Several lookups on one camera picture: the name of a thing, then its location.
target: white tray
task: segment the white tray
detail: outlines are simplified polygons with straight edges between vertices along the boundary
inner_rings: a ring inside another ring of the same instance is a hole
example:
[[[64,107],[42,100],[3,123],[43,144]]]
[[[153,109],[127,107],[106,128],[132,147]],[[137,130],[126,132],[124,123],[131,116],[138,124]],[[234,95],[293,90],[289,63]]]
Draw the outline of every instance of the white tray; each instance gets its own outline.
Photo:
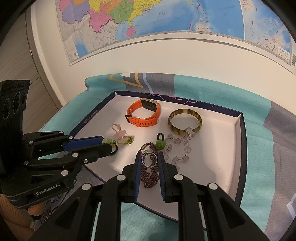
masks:
[[[168,117],[176,109],[189,108],[198,112],[202,117],[202,128],[197,132],[196,137],[190,141],[192,152],[189,154],[189,161],[187,163],[178,162],[179,173],[198,184],[207,185],[210,182],[215,182],[234,200],[239,180],[240,186],[242,184],[244,186],[245,178],[245,174],[241,175],[240,178],[241,160],[246,158],[242,156],[240,121],[242,115],[237,114],[238,116],[234,117],[211,110],[158,100],[161,106],[161,115],[157,125],[137,127],[129,124],[125,115],[127,108],[139,99],[139,97],[115,94],[114,98],[107,102],[92,118],[84,121],[87,124],[75,135],[75,139],[99,135],[104,138],[111,137],[115,133],[111,129],[113,123],[120,124],[121,129],[126,130],[127,135],[134,136],[134,142],[131,145],[118,145],[118,152],[115,155],[98,159],[97,162],[86,166],[105,182],[121,174],[124,166],[135,162],[136,154],[143,144],[156,142],[159,132],[163,133],[165,137],[168,134],[173,134],[176,137],[177,135],[168,126]],[[133,116],[147,118],[152,113],[152,111],[140,108],[133,113]],[[180,114],[173,118],[172,123],[180,129],[185,129],[189,126],[195,128],[198,121],[191,115]],[[169,163],[172,163],[173,157],[183,156],[184,153],[182,144],[172,144],[172,146],[173,151],[169,155]],[[159,181],[156,186],[149,189],[145,188],[143,183],[140,182],[137,202],[142,207],[160,216],[178,220],[178,204],[163,202]]]

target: watch face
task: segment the watch face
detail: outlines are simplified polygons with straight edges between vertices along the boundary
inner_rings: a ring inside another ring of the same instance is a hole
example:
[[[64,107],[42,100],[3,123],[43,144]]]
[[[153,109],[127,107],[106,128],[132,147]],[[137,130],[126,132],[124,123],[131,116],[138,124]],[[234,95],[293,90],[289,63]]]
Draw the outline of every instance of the watch face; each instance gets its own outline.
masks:
[[[154,112],[156,112],[156,103],[154,103],[156,101],[149,101],[148,99],[141,99],[141,103],[143,108],[148,109],[148,110],[152,110]]]

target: green bead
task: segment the green bead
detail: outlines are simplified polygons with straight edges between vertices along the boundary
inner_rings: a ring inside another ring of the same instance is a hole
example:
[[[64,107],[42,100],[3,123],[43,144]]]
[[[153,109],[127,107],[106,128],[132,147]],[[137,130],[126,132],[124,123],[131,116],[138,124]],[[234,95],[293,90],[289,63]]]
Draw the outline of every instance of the green bead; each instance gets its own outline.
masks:
[[[155,146],[156,146],[156,149],[162,150],[163,148],[165,148],[165,141],[158,140],[156,141]]]
[[[111,145],[112,148],[113,148],[113,147],[115,147],[116,141],[115,141],[115,140],[112,140],[112,139],[110,139],[110,138],[105,138],[105,139],[102,141],[102,143],[108,143],[108,144]]]

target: jewelry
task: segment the jewelry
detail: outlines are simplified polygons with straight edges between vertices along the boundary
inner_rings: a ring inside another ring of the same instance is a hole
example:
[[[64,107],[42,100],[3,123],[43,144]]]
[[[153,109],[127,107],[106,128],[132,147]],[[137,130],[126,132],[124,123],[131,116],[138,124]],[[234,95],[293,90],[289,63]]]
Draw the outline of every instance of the jewelry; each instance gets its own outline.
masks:
[[[151,111],[154,111],[155,113],[146,118],[146,119],[140,119],[136,117],[132,117],[131,114],[138,108],[145,108]],[[149,126],[154,126],[157,124],[157,119],[160,116],[160,105],[157,101],[155,100],[150,100],[146,98],[142,98],[135,103],[133,103],[128,110],[126,111],[126,120],[128,123],[133,124],[137,127],[149,127]]]
[[[190,110],[190,109],[178,109],[178,110],[173,111],[170,114],[170,116],[168,117],[168,125],[171,128],[171,130],[173,132],[175,132],[176,134],[182,136],[186,132],[186,130],[180,130],[180,129],[176,128],[175,126],[173,126],[171,123],[171,119],[178,114],[190,114],[198,119],[199,125],[192,130],[195,133],[198,132],[200,130],[200,128],[202,127],[202,118],[200,117],[200,115],[197,112],[195,112],[194,110]]]
[[[112,140],[111,138],[105,138],[105,139],[103,139],[102,143],[108,143],[109,145],[112,146],[112,148],[114,148],[117,141]]]
[[[117,151],[118,151],[118,146],[115,145],[115,151],[111,152],[110,155],[111,155],[111,156],[114,155]]]
[[[180,170],[180,167],[178,167],[177,162],[182,160],[184,163],[186,163],[189,160],[189,156],[188,154],[192,151],[191,147],[189,146],[189,141],[191,140],[191,138],[195,137],[195,132],[192,130],[191,127],[187,127],[185,129],[185,134],[181,137],[181,138],[175,138],[174,135],[169,134],[167,139],[166,139],[166,149],[163,151],[164,152],[164,158],[165,161],[167,161],[169,159],[168,153],[172,151],[172,145],[169,144],[171,141],[174,141],[174,143],[176,145],[180,144],[183,142],[184,147],[184,155],[182,157],[177,157],[175,156],[172,159],[172,163],[175,164],[177,171]]]
[[[143,150],[149,146],[151,149],[151,152],[149,153],[147,150]],[[144,183],[145,188],[151,188],[155,186],[159,180],[159,175],[158,175],[158,165],[157,165],[157,156],[158,156],[158,151],[155,147],[155,144],[152,142],[146,143],[141,147],[139,150],[139,153],[142,155],[142,164],[141,165],[141,181]],[[144,164],[145,156],[150,154],[150,159],[152,161],[151,165],[149,166],[151,174],[147,172],[148,166]]]
[[[147,165],[144,163],[145,156],[147,156],[147,155],[150,155],[150,157],[151,157],[151,155],[154,155],[154,157],[156,158],[156,162],[155,162],[155,164],[154,164],[153,166],[147,166]],[[152,152],[148,152],[148,150],[144,150],[144,155],[142,155],[142,164],[143,164],[145,167],[148,167],[148,168],[153,168],[153,167],[155,167],[155,166],[157,165],[157,155],[155,155],[155,154],[152,153]]]
[[[165,148],[165,135],[163,133],[158,133],[157,135],[157,142],[155,143],[156,149],[162,150]]]
[[[120,127],[119,124],[113,124],[113,125],[111,126],[111,128],[116,132],[116,133],[111,137],[112,140],[118,141],[118,140],[120,140],[121,137],[123,137],[124,135],[126,135],[126,131],[122,131],[122,130],[121,130],[121,127]]]
[[[119,140],[121,140],[123,138],[127,138],[126,142],[119,143]],[[120,144],[120,145],[130,145],[130,144],[133,143],[133,138],[131,136],[128,136],[128,137],[120,137],[119,140],[117,141],[117,144]]]

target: silver ring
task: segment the silver ring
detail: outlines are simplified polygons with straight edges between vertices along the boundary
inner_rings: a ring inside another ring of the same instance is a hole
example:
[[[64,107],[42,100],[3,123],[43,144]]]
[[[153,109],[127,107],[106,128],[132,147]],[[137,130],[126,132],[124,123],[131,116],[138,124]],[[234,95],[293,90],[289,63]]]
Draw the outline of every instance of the silver ring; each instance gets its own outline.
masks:
[[[155,157],[156,157],[156,163],[153,165],[153,166],[147,166],[145,163],[144,163],[144,156],[146,156],[146,155],[154,155]],[[154,153],[152,153],[152,152],[146,152],[143,156],[142,156],[142,164],[145,166],[145,167],[148,167],[148,168],[152,168],[152,167],[155,167],[156,166],[156,164],[157,164],[157,155],[155,155]]]

